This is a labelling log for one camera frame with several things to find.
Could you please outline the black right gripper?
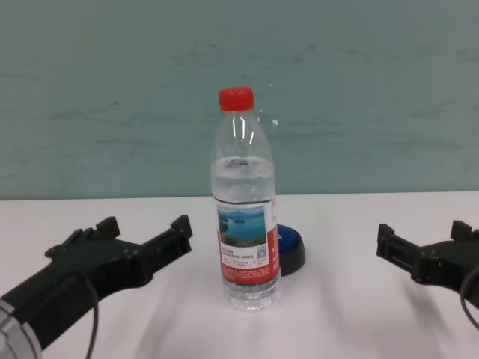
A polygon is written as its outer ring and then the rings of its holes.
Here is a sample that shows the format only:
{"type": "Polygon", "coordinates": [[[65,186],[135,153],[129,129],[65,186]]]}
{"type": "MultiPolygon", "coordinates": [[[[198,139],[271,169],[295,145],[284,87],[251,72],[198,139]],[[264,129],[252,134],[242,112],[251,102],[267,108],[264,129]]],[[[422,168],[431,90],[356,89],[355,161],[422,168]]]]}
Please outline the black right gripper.
{"type": "Polygon", "coordinates": [[[397,236],[387,224],[380,224],[376,255],[410,273],[418,284],[459,293],[466,276],[478,266],[478,229],[453,221],[451,239],[420,247],[397,236]]]}

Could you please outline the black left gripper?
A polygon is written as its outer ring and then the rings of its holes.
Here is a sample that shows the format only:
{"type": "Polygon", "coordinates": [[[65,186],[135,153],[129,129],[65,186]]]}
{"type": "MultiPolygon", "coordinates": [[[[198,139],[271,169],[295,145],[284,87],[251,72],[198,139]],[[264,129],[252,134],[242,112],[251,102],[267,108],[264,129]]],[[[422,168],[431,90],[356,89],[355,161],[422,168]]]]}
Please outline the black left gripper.
{"type": "Polygon", "coordinates": [[[143,245],[99,243],[119,235],[114,216],[95,228],[74,230],[61,244],[45,252],[52,259],[48,266],[1,297],[14,308],[16,318],[30,326],[42,349],[102,299],[145,286],[155,273],[192,250],[187,215],[178,217],[168,230],[143,245]]]}

